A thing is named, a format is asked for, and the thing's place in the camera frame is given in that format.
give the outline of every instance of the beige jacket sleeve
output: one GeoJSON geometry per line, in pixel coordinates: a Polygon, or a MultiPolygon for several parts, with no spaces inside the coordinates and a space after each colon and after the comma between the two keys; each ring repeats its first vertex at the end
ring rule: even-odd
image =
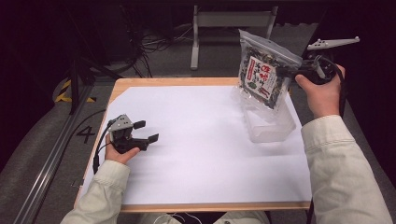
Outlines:
{"type": "Polygon", "coordinates": [[[318,224],[392,223],[370,164],[339,116],[302,128],[318,224]]]}
{"type": "Polygon", "coordinates": [[[130,169],[116,161],[105,161],[75,209],[62,223],[117,223],[130,169]]]}

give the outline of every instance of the white paper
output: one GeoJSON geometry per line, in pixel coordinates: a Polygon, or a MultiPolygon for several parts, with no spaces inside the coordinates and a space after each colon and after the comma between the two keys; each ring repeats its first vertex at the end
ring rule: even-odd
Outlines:
{"type": "MultiPolygon", "coordinates": [[[[232,88],[132,87],[109,105],[105,124],[126,114],[132,122],[147,122],[133,130],[134,137],[160,135],[129,161],[123,204],[311,200],[301,123],[290,97],[286,103],[297,128],[284,142],[254,144],[232,88]]],[[[92,180],[92,161],[88,169],[80,196],[92,180]]]]}

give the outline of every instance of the plastic bag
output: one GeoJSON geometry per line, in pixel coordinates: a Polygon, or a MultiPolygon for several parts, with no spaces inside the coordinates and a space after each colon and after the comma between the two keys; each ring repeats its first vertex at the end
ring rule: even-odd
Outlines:
{"type": "Polygon", "coordinates": [[[297,70],[303,59],[273,41],[242,30],[239,33],[239,92],[245,103],[256,106],[264,116],[275,117],[290,84],[290,78],[276,75],[276,68],[297,70]]]}

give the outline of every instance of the floor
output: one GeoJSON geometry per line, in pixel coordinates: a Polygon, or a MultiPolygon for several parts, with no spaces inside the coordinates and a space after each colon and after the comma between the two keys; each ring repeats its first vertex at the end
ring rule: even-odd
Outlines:
{"type": "MultiPolygon", "coordinates": [[[[298,26],[276,26],[271,39],[295,54],[301,54],[315,31],[315,24],[298,26]]],[[[164,51],[148,55],[148,64],[154,77],[237,77],[240,64],[240,45],[236,30],[208,29],[201,33],[200,61],[197,71],[190,70],[191,33],[164,51]]],[[[123,66],[113,64],[110,69],[123,66]]],[[[130,69],[121,73],[123,77],[136,77],[130,69]]],[[[64,82],[54,90],[53,98],[58,96],[64,82]]],[[[92,153],[93,143],[100,128],[108,97],[112,92],[114,80],[97,77],[90,97],[94,103],[85,103],[72,127],[70,138],[66,139],[62,161],[51,179],[46,197],[39,209],[35,210],[34,223],[59,223],[64,215],[73,208],[82,182],[86,164],[92,153]]],[[[291,99],[304,125],[312,119],[304,91],[291,84],[291,99]]],[[[70,118],[71,104],[57,102],[55,107],[44,116],[21,141],[19,147],[0,174],[0,223],[12,223],[28,196],[37,174],[45,164],[53,146],[62,131],[65,121],[70,118]]],[[[345,123],[360,144],[365,156],[373,167],[375,178],[386,200],[393,220],[396,220],[396,190],[390,184],[375,159],[353,111],[346,105],[345,123]]],[[[273,223],[305,223],[304,210],[282,210],[271,212],[273,223]]],[[[120,214],[119,223],[134,223],[141,214],[120,214]]]]}

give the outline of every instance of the cuff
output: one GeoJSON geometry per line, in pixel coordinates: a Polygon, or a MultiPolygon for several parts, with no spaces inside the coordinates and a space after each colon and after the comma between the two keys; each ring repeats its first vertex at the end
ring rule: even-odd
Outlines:
{"type": "Polygon", "coordinates": [[[125,190],[130,172],[131,170],[129,167],[122,163],[117,161],[104,161],[93,178],[103,184],[125,190]]]}
{"type": "Polygon", "coordinates": [[[334,142],[355,141],[340,116],[314,119],[301,129],[305,151],[334,142]]]}

